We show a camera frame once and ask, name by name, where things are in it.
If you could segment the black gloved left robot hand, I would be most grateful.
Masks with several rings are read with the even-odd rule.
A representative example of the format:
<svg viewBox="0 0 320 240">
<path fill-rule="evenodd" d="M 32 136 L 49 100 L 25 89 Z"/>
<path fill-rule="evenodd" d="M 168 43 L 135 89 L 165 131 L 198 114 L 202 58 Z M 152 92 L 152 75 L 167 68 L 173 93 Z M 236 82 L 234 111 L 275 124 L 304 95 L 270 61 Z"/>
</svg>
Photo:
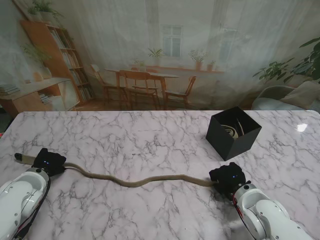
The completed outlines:
<svg viewBox="0 0 320 240">
<path fill-rule="evenodd" d="M 66 160 L 66 157 L 59 153 L 49 152 L 47 148 L 42 148 L 31 166 L 43 169 L 49 177 L 53 177 L 64 173 L 66 170 L 64 167 Z"/>
</svg>

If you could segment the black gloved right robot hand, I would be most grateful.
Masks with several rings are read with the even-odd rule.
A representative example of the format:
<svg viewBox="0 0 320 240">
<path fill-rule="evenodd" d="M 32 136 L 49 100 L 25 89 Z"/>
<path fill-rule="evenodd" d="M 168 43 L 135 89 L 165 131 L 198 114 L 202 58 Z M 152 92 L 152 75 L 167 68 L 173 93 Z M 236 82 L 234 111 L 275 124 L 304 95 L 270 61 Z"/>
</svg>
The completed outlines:
<svg viewBox="0 0 320 240">
<path fill-rule="evenodd" d="M 209 172 L 210 180 L 214 182 L 213 188 L 228 200 L 232 201 L 236 191 L 243 185 L 250 183 L 241 167 L 235 162 L 223 165 Z"/>
</svg>

